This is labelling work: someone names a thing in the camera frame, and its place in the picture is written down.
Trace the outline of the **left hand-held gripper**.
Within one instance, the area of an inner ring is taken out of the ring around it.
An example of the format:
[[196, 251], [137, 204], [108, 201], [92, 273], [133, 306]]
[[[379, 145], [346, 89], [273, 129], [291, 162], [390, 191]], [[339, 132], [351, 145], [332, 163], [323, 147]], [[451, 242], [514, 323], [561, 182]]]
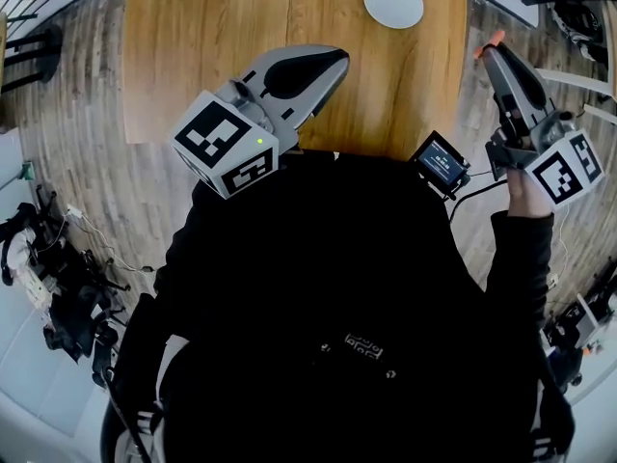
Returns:
[[227, 200], [279, 168], [299, 129], [345, 78], [349, 54], [328, 45], [291, 45], [255, 58], [215, 93], [203, 91], [172, 130], [170, 144]]

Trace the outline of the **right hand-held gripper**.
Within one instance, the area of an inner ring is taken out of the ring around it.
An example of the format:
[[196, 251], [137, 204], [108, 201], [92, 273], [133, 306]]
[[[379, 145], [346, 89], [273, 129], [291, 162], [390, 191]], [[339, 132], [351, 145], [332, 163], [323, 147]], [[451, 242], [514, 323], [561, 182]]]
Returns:
[[485, 145], [494, 178], [526, 173], [555, 209], [592, 191], [604, 178], [601, 160], [574, 114], [555, 106], [535, 68], [497, 41], [481, 48], [481, 61], [499, 112]]

